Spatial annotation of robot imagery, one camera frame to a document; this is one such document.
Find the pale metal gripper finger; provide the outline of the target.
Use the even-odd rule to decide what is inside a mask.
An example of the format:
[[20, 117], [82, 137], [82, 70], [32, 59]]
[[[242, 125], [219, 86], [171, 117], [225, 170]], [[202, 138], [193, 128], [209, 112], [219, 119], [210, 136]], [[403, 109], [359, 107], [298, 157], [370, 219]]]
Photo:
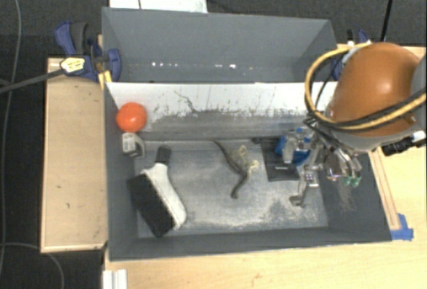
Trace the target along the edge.
[[294, 160], [294, 152], [298, 150], [300, 142], [295, 137], [289, 137], [282, 148], [282, 159], [285, 164], [301, 164], [303, 159], [301, 156], [297, 156]]
[[298, 183], [298, 193], [290, 196], [289, 200], [291, 205], [294, 207], [305, 207], [310, 205], [316, 194], [318, 193], [318, 189], [320, 188], [320, 183], [318, 180], [318, 175], [316, 172], [306, 172], [302, 176], [300, 176], [300, 180]]

